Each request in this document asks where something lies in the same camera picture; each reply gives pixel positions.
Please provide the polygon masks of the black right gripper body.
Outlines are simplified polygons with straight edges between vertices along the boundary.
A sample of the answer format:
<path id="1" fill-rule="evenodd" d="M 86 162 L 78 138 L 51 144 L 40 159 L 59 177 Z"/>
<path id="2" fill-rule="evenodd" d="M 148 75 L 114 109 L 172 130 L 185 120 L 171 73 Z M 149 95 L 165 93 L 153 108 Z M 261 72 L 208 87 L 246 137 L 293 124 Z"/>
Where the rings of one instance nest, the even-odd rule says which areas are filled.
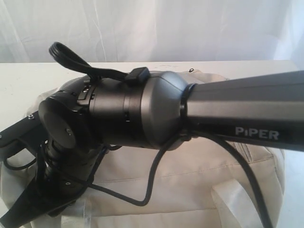
<path id="1" fill-rule="evenodd" d="M 1 131 L 4 161 L 23 149 L 35 153 L 34 178 L 11 211 L 53 211 L 76 200 L 92 180 L 101 150 L 87 114 L 34 114 Z"/>

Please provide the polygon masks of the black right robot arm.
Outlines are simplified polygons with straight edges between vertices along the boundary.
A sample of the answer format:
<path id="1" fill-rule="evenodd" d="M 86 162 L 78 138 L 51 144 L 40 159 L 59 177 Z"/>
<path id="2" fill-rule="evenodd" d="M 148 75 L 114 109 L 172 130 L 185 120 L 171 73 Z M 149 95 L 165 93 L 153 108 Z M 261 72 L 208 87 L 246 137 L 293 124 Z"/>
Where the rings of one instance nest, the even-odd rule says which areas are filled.
<path id="1" fill-rule="evenodd" d="M 158 149 L 204 134 L 282 149 L 304 148 L 303 71 L 191 84 L 174 72 L 102 69 L 65 83 L 2 132 L 4 160 L 22 149 L 36 156 L 33 180 L 10 213 L 64 209 L 92 187 L 115 146 Z"/>

